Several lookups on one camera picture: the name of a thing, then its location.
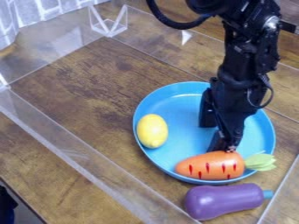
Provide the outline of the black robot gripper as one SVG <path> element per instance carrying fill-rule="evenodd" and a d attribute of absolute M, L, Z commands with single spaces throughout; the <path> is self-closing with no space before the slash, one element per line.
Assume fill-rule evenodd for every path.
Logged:
<path fill-rule="evenodd" d="M 246 119 L 273 101 L 272 94 L 266 103 L 262 103 L 268 90 L 274 91 L 266 74 L 260 74 L 253 80 L 237 80 L 230 72 L 220 69 L 218 77 L 210 80 L 210 88 L 201 99 L 201 127 L 220 126 L 209 152 L 237 150 Z"/>

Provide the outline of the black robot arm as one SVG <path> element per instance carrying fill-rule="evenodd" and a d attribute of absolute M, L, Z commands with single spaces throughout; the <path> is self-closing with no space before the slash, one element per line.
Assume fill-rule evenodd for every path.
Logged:
<path fill-rule="evenodd" d="M 237 150 L 245 121 L 274 99 L 268 73 L 281 60 L 281 8 L 276 0 L 186 0 L 192 10 L 224 19 L 225 60 L 201 100 L 200 125 L 216 127 L 210 151 Z"/>

